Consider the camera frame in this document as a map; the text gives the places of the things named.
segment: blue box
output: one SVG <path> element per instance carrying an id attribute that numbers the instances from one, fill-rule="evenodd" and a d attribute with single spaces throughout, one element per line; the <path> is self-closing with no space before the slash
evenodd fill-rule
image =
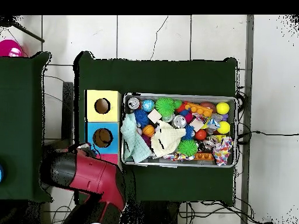
<path id="1" fill-rule="evenodd" d="M 100 154 L 118 154 L 119 153 L 119 123 L 118 122 L 86 122 L 87 134 L 85 133 L 85 141 L 91 144 L 91 149 Z M 93 142 L 93 135 L 98 129 L 107 129 L 112 135 L 112 141 L 105 148 L 98 147 Z"/>

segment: pink ball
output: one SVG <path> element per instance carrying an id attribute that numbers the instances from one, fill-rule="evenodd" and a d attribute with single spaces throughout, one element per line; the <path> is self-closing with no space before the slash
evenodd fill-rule
<path id="1" fill-rule="evenodd" d="M 22 48 L 13 40 L 0 41 L 0 57 L 22 57 Z"/>

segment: light blue cloth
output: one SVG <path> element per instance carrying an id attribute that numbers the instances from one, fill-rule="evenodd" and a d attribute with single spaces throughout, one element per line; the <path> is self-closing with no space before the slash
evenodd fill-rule
<path id="1" fill-rule="evenodd" d="M 135 163 L 140 163 L 152 153 L 141 135 L 137 133 L 135 114 L 126 114 L 123 125 L 120 127 L 127 145 L 124 146 L 124 158 L 132 156 Z"/>

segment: yellow ball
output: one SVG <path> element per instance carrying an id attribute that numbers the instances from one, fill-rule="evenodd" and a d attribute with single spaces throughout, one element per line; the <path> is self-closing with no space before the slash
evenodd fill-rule
<path id="1" fill-rule="evenodd" d="M 148 124 L 143 128 L 142 133 L 151 138 L 155 134 L 155 128 L 152 125 Z"/>
<path id="2" fill-rule="evenodd" d="M 229 123 L 227 123 L 226 121 L 221 121 L 220 122 L 220 128 L 217 129 L 217 131 L 220 133 L 220 134 L 226 134 L 230 131 L 231 129 L 231 126 Z"/>
<path id="3" fill-rule="evenodd" d="M 227 114 L 230 110 L 230 106 L 226 102 L 220 102 L 216 105 L 217 113 Z"/>

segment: stacked boxes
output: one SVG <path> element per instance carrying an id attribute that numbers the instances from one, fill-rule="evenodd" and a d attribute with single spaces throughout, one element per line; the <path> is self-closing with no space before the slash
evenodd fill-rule
<path id="1" fill-rule="evenodd" d="M 117 91 L 85 91 L 85 142 L 91 144 L 97 158 L 114 164 L 120 161 L 120 100 Z"/>

